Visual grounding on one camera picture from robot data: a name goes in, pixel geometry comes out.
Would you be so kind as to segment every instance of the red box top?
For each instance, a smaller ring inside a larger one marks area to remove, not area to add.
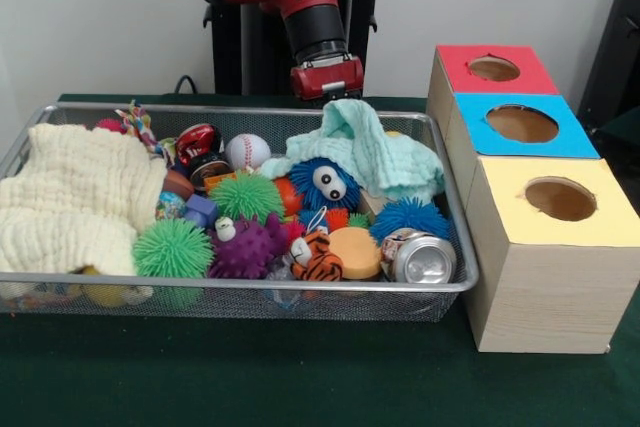
[[[436,49],[455,93],[559,94],[531,47],[438,45]]]

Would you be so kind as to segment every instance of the blue box top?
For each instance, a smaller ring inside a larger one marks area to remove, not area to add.
[[[600,158],[560,95],[455,97],[471,142],[482,155]]]

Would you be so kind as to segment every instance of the green spiky ball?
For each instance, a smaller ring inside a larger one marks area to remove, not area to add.
[[[133,245],[138,275],[203,278],[213,261],[211,239],[184,219],[156,222]]]
[[[368,229],[369,227],[371,227],[369,216],[366,214],[349,215],[349,227],[361,227],[363,229]]]
[[[278,187],[260,174],[237,172],[236,178],[224,179],[209,194],[218,204],[218,214],[238,220],[258,216],[258,222],[264,225],[270,213],[284,217],[284,204]]]
[[[153,299],[171,310],[186,310],[195,305],[204,295],[199,287],[156,287]]]

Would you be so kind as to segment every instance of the wire mesh basket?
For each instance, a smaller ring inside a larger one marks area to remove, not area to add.
[[[29,157],[28,129],[55,125],[95,125],[113,116],[116,104],[46,107],[30,119],[0,164],[0,178],[16,175]],[[157,138],[175,136],[199,123],[216,125],[225,138],[251,132],[274,154],[284,154],[292,135],[320,127],[322,111],[262,108],[145,105]],[[207,318],[294,318],[437,322],[460,292],[478,279],[475,252],[454,184],[442,137],[425,114],[379,112],[385,130],[406,134],[432,148],[444,165],[445,192],[434,201],[452,222],[458,261],[450,283],[302,282],[234,279],[173,279],[75,274],[0,273],[3,289],[16,292],[0,301],[1,312],[134,315]]]

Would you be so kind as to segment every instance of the box with circular hole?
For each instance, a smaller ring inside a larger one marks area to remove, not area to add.
[[[466,209],[477,156],[599,159],[560,95],[455,94],[445,146]]]
[[[433,59],[427,113],[443,136],[455,94],[558,95],[533,48],[519,45],[438,45]]]
[[[607,351],[640,280],[640,218],[605,160],[480,156],[467,220],[478,350]]]

